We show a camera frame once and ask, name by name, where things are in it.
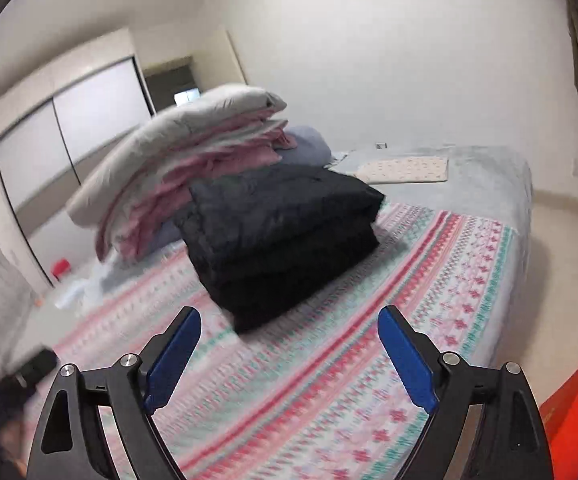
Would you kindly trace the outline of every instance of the black clothing stack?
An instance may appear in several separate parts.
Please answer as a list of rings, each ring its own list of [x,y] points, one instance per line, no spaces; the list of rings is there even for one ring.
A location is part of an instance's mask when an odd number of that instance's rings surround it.
[[[253,330],[309,298],[378,245],[384,195],[352,176],[276,165],[191,184],[175,218],[211,299]]]

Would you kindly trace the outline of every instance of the blue pillow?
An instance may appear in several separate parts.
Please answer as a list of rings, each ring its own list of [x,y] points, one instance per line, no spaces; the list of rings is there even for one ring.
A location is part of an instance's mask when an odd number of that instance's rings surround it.
[[[164,222],[156,231],[153,238],[149,242],[149,246],[147,247],[144,255],[148,256],[149,254],[152,254],[162,249],[163,247],[166,247],[169,244],[177,242],[181,239],[182,234],[180,233],[180,229],[178,229],[173,223],[173,218],[170,218]]]
[[[285,133],[293,136],[298,146],[291,150],[275,150],[283,158],[279,164],[323,167],[331,162],[331,149],[317,130],[310,126],[287,126]]]

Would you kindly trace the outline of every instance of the silver bolt head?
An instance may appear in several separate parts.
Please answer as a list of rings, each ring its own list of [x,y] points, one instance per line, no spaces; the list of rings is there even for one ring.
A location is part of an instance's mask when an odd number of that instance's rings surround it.
[[[120,357],[120,364],[125,367],[133,366],[138,362],[138,356],[136,354],[125,354]]]
[[[460,362],[460,357],[453,352],[447,352],[443,354],[443,361],[450,366],[456,366]]]
[[[520,365],[518,365],[517,363],[511,362],[511,361],[505,365],[505,368],[507,369],[507,371],[510,374],[514,374],[514,375],[518,375],[522,370],[520,368]]]
[[[76,367],[74,365],[64,365],[60,368],[60,375],[63,377],[69,377],[75,371]]]

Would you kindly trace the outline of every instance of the pink and teal patterned bedspread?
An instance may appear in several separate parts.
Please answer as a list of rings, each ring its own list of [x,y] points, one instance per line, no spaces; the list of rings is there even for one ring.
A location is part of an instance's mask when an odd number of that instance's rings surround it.
[[[56,352],[81,369],[108,366],[139,352],[182,306],[195,306],[200,342],[154,416],[188,479],[391,480],[426,414],[409,401],[378,339],[378,311],[395,304],[438,348],[469,360],[515,233],[402,204],[382,209],[375,232],[381,244],[365,261],[247,338],[231,331],[182,248]],[[120,476],[132,478],[112,415],[102,418]]]

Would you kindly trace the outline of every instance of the folded pink blanket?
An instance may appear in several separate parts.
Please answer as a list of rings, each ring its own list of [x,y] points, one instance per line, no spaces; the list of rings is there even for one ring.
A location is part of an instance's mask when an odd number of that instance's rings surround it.
[[[67,213],[76,225],[95,227],[117,196],[131,187],[136,174],[143,174],[172,147],[198,145],[214,134],[268,119],[286,106],[280,97],[265,89],[226,84],[203,93],[193,102],[163,110],[104,158],[67,202]]]
[[[255,121],[234,132],[223,125],[222,135],[213,131],[210,139],[205,137],[205,142],[194,149],[170,148],[160,164],[151,166],[150,174],[143,171],[134,178],[130,192],[125,187],[109,208],[96,237],[98,258],[104,259],[112,246],[127,260],[143,256],[162,223],[191,199],[189,182],[194,178],[240,173],[278,162],[280,157],[273,147],[296,146],[282,130],[286,124]]]

